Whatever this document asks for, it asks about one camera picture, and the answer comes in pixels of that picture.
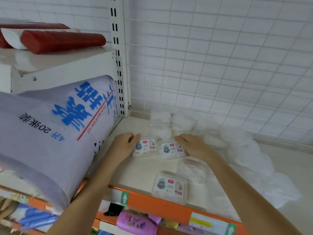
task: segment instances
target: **red line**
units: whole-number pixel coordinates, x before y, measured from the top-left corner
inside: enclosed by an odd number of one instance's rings
[[[91,121],[89,122],[89,124],[85,127],[84,131],[81,133],[81,135],[78,137],[77,141],[80,140],[81,136],[83,136],[83,134],[86,132],[86,130],[88,129],[89,125],[92,123],[92,121],[94,120],[94,118],[96,117],[96,115],[99,113],[99,111],[102,109],[103,105],[105,104],[106,100],[110,97],[112,91],[109,93],[109,96],[105,99],[105,101],[103,102],[103,104],[100,106],[99,110],[97,111],[97,113],[92,117]]]

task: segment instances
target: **red packaging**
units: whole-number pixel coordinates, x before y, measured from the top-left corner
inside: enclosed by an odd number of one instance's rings
[[[21,42],[33,54],[69,51],[106,44],[101,34],[25,30]]]
[[[61,23],[19,23],[19,24],[0,24],[0,28],[9,29],[70,29]],[[12,48],[4,39],[0,30],[0,48]]]

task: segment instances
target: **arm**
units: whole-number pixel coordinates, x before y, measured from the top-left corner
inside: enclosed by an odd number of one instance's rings
[[[84,188],[52,225],[47,235],[88,235],[111,177],[140,140],[141,134],[124,133],[114,138],[107,154]]]
[[[199,137],[181,134],[174,139],[188,154],[209,165],[251,235],[301,235],[277,209]]]

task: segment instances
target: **hand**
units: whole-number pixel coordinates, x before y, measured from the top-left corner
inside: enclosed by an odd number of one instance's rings
[[[176,142],[178,142],[186,152],[202,161],[209,158],[210,156],[216,156],[218,153],[212,149],[209,145],[203,142],[198,136],[192,134],[181,134],[179,136],[174,136]]]
[[[131,154],[140,138],[140,133],[136,135],[132,133],[116,135],[104,158],[111,157],[119,165]]]

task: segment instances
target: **left hand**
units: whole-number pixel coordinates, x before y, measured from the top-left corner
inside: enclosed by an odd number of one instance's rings
[[[120,164],[131,154],[140,138],[140,133],[136,135],[132,133],[116,135],[105,158],[111,157],[115,162]]]

